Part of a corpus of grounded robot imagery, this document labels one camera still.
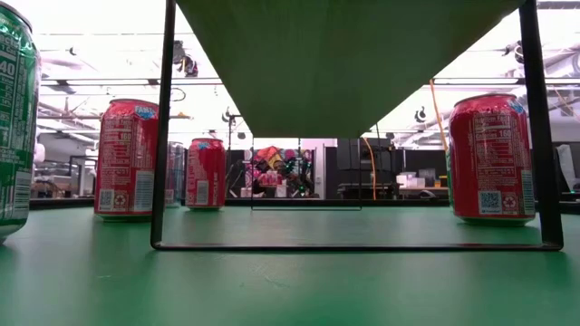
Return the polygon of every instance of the green mat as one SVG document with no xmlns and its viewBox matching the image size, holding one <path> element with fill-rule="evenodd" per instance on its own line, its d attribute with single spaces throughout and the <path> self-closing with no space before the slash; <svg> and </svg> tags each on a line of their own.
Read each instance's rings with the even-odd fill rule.
<svg viewBox="0 0 580 326">
<path fill-rule="evenodd" d="M 178 0 L 255 137 L 357 138 L 521 0 Z"/>
</svg>

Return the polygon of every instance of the ceiling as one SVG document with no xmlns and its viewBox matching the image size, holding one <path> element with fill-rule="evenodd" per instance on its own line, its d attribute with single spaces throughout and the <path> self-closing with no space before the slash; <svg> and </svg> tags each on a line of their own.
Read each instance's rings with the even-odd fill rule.
<svg viewBox="0 0 580 326">
<path fill-rule="evenodd" d="M 132 97 L 157 101 L 159 87 L 149 80 L 160 76 L 160 58 L 163 33 L 163 0 L 4 0 L 16 7 L 32 23 L 34 39 L 43 56 L 43 86 L 41 87 L 41 116 L 76 114 L 94 116 L 104 112 L 108 102 L 115 97 Z M 561 61 L 580 50 L 580 5 L 577 1 L 540 1 L 538 18 L 543 42 L 546 67 Z M 197 78 L 185 78 L 184 72 L 174 71 L 178 80 L 174 84 L 172 113 L 183 113 L 192 120 L 173 120 L 174 139 L 191 139 L 193 132 L 202 134 L 215 129 L 227 135 L 227 124 L 222 115 L 226 110 L 237 113 L 236 106 L 201 49 L 183 14 L 178 10 L 176 39 L 183 41 L 186 53 L 198 64 Z M 520 77 L 522 65 L 513 52 L 505 55 L 506 47 L 519 40 L 517 12 L 502 22 L 471 46 L 436 78 L 438 82 L 457 82 L 458 78 Z M 561 71 L 546 73 L 560 77 Z M 69 81 L 73 86 L 58 86 L 58 81 Z M 559 86 L 559 90 L 575 85 Z M 440 86 L 436 98 L 440 113 L 449 115 L 453 104 L 472 95 L 488 91 L 514 91 L 518 85 Z M 565 96 L 574 100 L 575 94 Z M 557 104 L 559 98 L 551 100 Z M 415 112 L 424 107 L 426 118 L 418 122 Z M 566 119 L 560 110 L 551 113 L 553 119 Z M 566 120 L 577 123 L 573 117 Z M 379 121 L 379 129 L 415 130 L 435 129 L 435 114 L 431 93 L 423 87 L 402 102 L 388 116 Z M 97 130 L 98 120 L 39 120 L 47 129 Z M 238 123 L 238 131 L 247 131 Z M 90 131 L 81 138 L 95 139 Z M 407 141 L 412 133 L 399 133 Z M 422 141 L 426 135 L 417 137 Z"/>
</svg>

